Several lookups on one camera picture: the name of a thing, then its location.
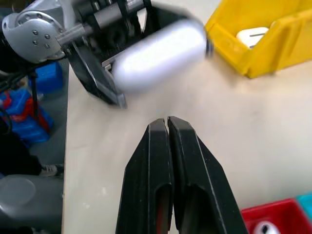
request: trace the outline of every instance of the white table surface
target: white table surface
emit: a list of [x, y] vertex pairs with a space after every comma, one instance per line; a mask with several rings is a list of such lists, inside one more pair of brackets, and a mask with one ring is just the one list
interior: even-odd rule
[[[170, 4], [205, 23], [218, 0]], [[196, 129], [240, 208], [312, 190], [312, 62], [250, 80], [216, 55], [127, 102], [107, 106], [70, 68], [64, 234], [115, 233], [125, 166], [146, 126], [168, 116]]]

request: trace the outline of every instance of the shoe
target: shoe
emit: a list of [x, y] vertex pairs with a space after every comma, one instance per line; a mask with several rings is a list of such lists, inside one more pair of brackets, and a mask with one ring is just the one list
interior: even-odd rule
[[42, 165], [39, 176], [43, 177], [64, 177], [64, 164]]

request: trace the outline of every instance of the white object in bin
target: white object in bin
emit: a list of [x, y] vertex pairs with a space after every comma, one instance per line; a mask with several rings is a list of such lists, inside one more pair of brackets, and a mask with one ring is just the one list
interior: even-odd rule
[[253, 234], [280, 234], [278, 228], [271, 222], [262, 221], [257, 224]]
[[239, 39], [248, 48], [252, 49], [263, 38], [269, 29], [266, 27], [251, 28], [240, 31], [236, 38]]
[[127, 48], [112, 67], [116, 86], [124, 93], [142, 92], [169, 74], [205, 58], [203, 25], [179, 20]]

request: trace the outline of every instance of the yellow plastic bin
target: yellow plastic bin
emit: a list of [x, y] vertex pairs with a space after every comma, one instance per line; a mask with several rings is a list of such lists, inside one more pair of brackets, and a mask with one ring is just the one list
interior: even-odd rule
[[[257, 27], [269, 31], [253, 49], [236, 38]], [[223, 58], [254, 78], [312, 59], [312, 0], [223, 0], [206, 30]]]

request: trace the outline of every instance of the blue container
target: blue container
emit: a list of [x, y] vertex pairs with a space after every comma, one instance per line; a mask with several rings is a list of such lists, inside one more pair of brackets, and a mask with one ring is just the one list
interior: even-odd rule
[[28, 144], [47, 141], [49, 139], [46, 131], [30, 116], [23, 122], [13, 121], [12, 125], [12, 131], [18, 134]]
[[[6, 109], [10, 116], [21, 115], [25, 109], [26, 102], [30, 94], [25, 89], [17, 91], [10, 91], [11, 105]], [[0, 99], [5, 100], [5, 94], [0, 95]], [[49, 128], [53, 125], [52, 118], [39, 106], [40, 114], [47, 122]], [[31, 117], [27, 116], [22, 122], [12, 121], [12, 131], [19, 135], [19, 137], [28, 145], [36, 142], [47, 141], [49, 139], [48, 133]]]
[[312, 222], [312, 193], [297, 197], [298, 203], [301, 205], [307, 216]]
[[58, 62], [53, 62], [37, 68], [36, 88], [39, 94], [52, 93], [63, 87], [62, 68]]
[[[25, 109], [26, 101], [30, 97], [29, 92], [26, 89], [19, 89], [10, 91], [9, 94], [12, 103], [5, 111], [11, 116], [22, 114]], [[2, 101], [6, 100], [6, 95], [4, 93], [0, 94], [0, 99]]]

